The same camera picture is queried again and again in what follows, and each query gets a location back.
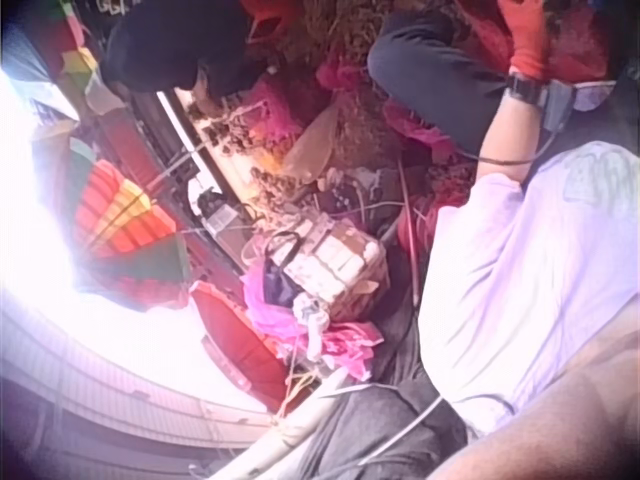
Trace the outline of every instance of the red glove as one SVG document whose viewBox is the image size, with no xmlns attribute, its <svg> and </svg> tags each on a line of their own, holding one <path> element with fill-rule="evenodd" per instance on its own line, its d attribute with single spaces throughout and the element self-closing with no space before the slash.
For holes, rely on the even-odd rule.
<svg viewBox="0 0 640 480">
<path fill-rule="evenodd" d="M 543 0 L 498 0 L 513 36 L 511 65 L 541 81 L 547 77 L 549 56 L 549 33 L 543 3 Z"/>
</svg>

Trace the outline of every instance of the white t-shirt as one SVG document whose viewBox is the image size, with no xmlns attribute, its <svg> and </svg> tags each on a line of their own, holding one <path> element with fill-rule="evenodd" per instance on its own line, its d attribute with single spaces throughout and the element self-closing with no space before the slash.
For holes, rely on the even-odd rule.
<svg viewBox="0 0 640 480">
<path fill-rule="evenodd" d="M 438 215 L 422 362 L 479 435 L 504 425 L 639 291 L 640 160 L 592 142 L 526 195 L 503 174 Z"/>
</svg>

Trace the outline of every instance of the roof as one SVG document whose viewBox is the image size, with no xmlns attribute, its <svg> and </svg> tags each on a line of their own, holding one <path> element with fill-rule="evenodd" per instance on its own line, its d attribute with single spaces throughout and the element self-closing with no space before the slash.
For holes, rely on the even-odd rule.
<svg viewBox="0 0 640 480">
<path fill-rule="evenodd" d="M 245 448 L 270 426 L 246 411 L 163 387 L 106 360 L 2 290 L 1 375 L 79 417 L 176 445 Z"/>
</svg>

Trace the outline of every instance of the wristwatch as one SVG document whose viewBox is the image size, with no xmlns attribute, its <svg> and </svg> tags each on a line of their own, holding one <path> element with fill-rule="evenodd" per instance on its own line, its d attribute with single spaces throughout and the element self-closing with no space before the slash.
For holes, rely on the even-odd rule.
<svg viewBox="0 0 640 480">
<path fill-rule="evenodd" d="M 539 108 L 544 108 L 547 101 L 547 86 L 522 73 L 509 74 L 506 93 L 512 98 Z"/>
</svg>

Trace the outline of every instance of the sky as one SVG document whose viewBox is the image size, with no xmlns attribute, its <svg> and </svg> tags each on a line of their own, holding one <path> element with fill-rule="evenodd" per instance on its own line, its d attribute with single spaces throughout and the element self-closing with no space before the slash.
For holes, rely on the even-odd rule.
<svg viewBox="0 0 640 480">
<path fill-rule="evenodd" d="M 69 253 L 55 220 L 38 203 L 29 108 L 0 71 L 0 279 L 73 338 L 112 362 L 205 400 L 264 411 L 236 389 L 200 344 L 197 309 L 138 313 L 71 286 Z"/>
</svg>

